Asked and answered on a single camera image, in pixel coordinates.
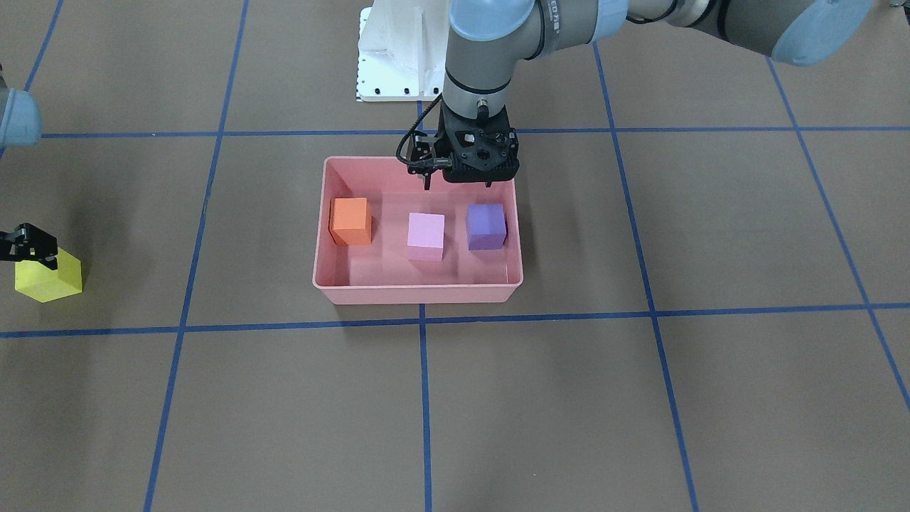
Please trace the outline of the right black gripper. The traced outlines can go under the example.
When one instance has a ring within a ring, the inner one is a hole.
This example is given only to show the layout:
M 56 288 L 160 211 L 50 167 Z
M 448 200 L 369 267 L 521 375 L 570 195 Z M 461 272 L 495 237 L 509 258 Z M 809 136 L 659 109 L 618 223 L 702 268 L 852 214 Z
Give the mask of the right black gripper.
M 30 223 L 22 223 L 12 231 L 1 231 L 1 260 L 7 262 L 43 262 L 43 266 L 58 269 L 58 239 Z

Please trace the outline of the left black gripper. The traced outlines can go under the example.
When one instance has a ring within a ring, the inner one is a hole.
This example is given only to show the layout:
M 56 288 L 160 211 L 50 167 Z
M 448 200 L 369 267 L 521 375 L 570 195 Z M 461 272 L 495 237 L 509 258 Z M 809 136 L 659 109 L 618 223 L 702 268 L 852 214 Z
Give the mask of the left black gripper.
M 429 191 L 432 174 L 435 171 L 450 169 L 453 163 L 451 143 L 447 139 L 443 114 L 439 114 L 435 133 L 429 134 L 419 130 L 420 124 L 433 108 L 426 107 L 407 130 L 407 172 L 412 175 L 423 175 L 423 191 Z M 492 181 L 484 184 L 485 188 L 490 188 Z

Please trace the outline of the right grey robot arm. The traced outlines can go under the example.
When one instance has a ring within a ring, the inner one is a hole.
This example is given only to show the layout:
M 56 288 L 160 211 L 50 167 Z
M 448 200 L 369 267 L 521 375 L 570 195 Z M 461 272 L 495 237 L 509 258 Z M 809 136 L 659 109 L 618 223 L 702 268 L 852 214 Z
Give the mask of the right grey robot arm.
M 1 110 L 2 148 L 36 145 L 42 135 L 42 117 L 32 94 L 9 87 L 1 78 Z M 50 271 L 58 269 L 58 239 L 31 223 L 2 231 L 1 252 L 2 260 L 30 260 Z

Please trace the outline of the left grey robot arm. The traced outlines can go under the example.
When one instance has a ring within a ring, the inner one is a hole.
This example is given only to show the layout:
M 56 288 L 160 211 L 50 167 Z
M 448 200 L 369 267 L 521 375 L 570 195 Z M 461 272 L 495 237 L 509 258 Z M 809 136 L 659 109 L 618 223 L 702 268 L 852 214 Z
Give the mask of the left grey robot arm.
M 395 152 L 425 189 L 511 181 L 519 139 L 506 107 L 517 62 L 613 36 L 625 23 L 669 23 L 767 56 L 810 67 L 854 35 L 871 1 L 451 1 L 444 81 L 430 107 L 434 135 L 412 126 Z

